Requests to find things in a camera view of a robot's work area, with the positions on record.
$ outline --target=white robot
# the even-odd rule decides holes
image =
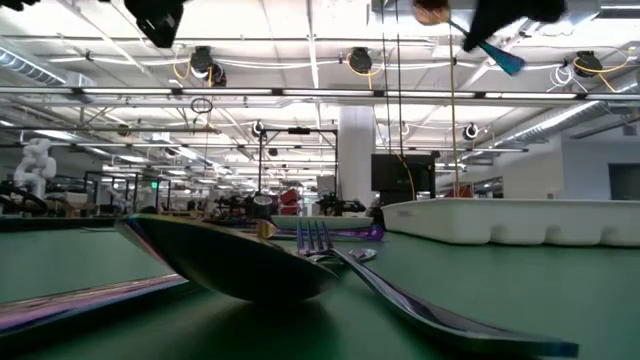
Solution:
[[[129,192],[128,198],[125,198],[124,193],[116,191],[113,187],[111,187],[111,185],[105,186],[105,188],[107,192],[113,196],[114,205],[127,213],[133,212],[133,192]],[[148,196],[151,193],[151,186],[146,186],[142,189],[139,189],[136,197],[136,207],[144,207],[146,204],[145,200],[152,199],[152,197]]]
[[[29,145],[22,150],[22,161],[13,175],[14,186],[23,187],[31,184],[31,193],[40,199],[44,198],[47,179],[56,176],[57,164],[49,157],[51,141],[48,139],[31,139]]]

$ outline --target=cable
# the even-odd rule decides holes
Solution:
[[[598,74],[598,76],[600,77],[600,79],[602,79],[602,82],[609,88],[609,90],[611,90],[611,92],[616,92],[616,89],[614,89],[613,86],[609,84],[607,79],[605,79],[604,76],[602,76],[602,74]]]
[[[400,20],[398,16],[398,2],[396,1],[396,26],[400,27]],[[400,160],[404,164],[405,167],[407,165],[404,163],[404,149],[402,147],[402,68],[400,67],[400,32],[396,32],[396,52],[398,53],[398,124],[399,124],[399,132],[400,132]],[[411,179],[411,172],[409,168],[407,168],[409,172],[409,179]]]
[[[609,69],[604,69],[604,70],[589,69],[589,68],[586,68],[584,66],[578,65],[578,60],[580,60],[580,58],[578,58],[578,57],[573,59],[573,66],[575,66],[578,69],[583,70],[583,71],[588,71],[588,72],[592,72],[592,73],[596,73],[596,74],[605,74],[605,73],[608,73],[608,72],[620,70],[623,67],[625,67],[629,63],[629,59],[631,57],[631,49],[629,49],[628,52],[629,53],[627,54],[627,58],[625,59],[624,63],[622,63],[622,65],[618,65],[618,66],[615,66],[615,67],[612,67],[612,68],[609,68]]]
[[[180,49],[178,49],[178,51],[176,51],[176,56],[175,56],[174,60],[178,59],[178,54],[179,53],[180,53]],[[186,80],[189,77],[190,70],[191,70],[191,55],[189,55],[189,60],[187,61],[187,71],[184,73],[184,76],[180,75],[180,73],[178,73],[177,64],[176,63],[173,64],[173,73],[176,74],[176,77],[178,77],[178,79],[180,79],[180,80]]]
[[[387,132],[389,135],[389,154],[391,154],[391,110],[389,110],[389,77],[387,75],[387,45],[384,38],[384,2],[380,2],[380,12],[382,13],[382,63],[384,68],[385,98],[387,100]]]
[[[371,73],[371,70],[369,70],[366,74],[360,74],[359,72],[355,71],[353,69],[353,67],[351,67],[351,64],[349,63],[349,60],[351,59],[351,53],[347,54],[347,66],[349,67],[349,70],[351,70],[354,74],[358,75],[358,76],[366,76],[369,80],[369,90],[371,90],[373,88],[372,83],[371,83],[371,77],[376,75],[377,73],[379,73],[382,69],[383,66],[381,66],[376,72]]]
[[[451,29],[451,24],[449,24],[449,61],[450,65],[450,78],[451,78],[451,136],[453,141],[453,164],[455,166],[455,183],[453,190],[453,197],[458,197],[458,184],[460,183],[459,174],[458,174],[458,150],[457,150],[457,142],[456,142],[456,104],[455,104],[455,79],[453,76],[454,72],[454,58],[453,58],[453,33]]]
[[[209,87],[213,87],[213,66],[209,66]]]

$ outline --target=red object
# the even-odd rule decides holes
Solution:
[[[453,189],[449,190],[444,197],[454,197]],[[458,197],[459,198],[473,198],[473,192],[471,191],[471,185],[461,185],[458,186]]]
[[[280,203],[282,205],[293,205],[298,202],[298,192],[296,189],[291,189],[284,194],[280,195]]]

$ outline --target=blue object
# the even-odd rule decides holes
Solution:
[[[460,30],[464,34],[464,36],[469,36],[469,32],[463,29],[462,26],[454,23],[451,20],[449,20],[449,24],[454,28]],[[523,58],[500,50],[493,45],[489,45],[486,41],[481,42],[479,46],[487,53],[487,55],[495,60],[496,64],[500,66],[500,68],[504,70],[504,72],[506,72],[510,76],[518,74],[524,68],[524,66],[527,65],[527,62]]]

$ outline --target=ceiling light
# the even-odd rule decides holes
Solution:
[[[126,147],[127,144],[102,144],[102,143],[78,143],[78,146],[97,146],[97,147]]]
[[[120,155],[120,158],[122,160],[130,161],[130,162],[147,162],[148,161],[147,159],[139,156]]]
[[[603,10],[640,10],[640,5],[601,5]]]
[[[184,89],[185,95],[271,95],[271,89]]]
[[[284,95],[292,96],[373,96],[373,91],[365,90],[319,90],[300,89],[284,90]]]
[[[180,147],[180,144],[132,144],[133,147],[164,147],[164,148],[176,148]]]
[[[62,131],[36,130],[35,132],[37,132],[38,134],[41,134],[41,135],[45,135],[45,136],[56,138],[56,139],[60,139],[60,140],[73,140],[73,139],[75,139],[73,137],[73,135],[71,135],[69,133],[66,133],[66,132],[62,132]]]
[[[576,94],[555,93],[486,93],[490,99],[575,99]]]
[[[122,95],[122,94],[170,95],[172,93],[171,89],[160,89],[160,88],[149,88],[149,89],[84,88],[83,91],[85,94],[113,94],[113,95]]]
[[[63,87],[0,87],[0,93],[9,94],[72,94],[73,91]]]
[[[586,97],[588,100],[621,100],[621,101],[638,101],[640,94],[590,94]]]
[[[387,91],[387,95],[391,97],[398,97],[399,95],[404,97],[436,97],[436,98],[448,98],[451,97],[451,92],[448,91]],[[456,91],[453,93],[456,98],[470,98],[474,96],[472,92]]]

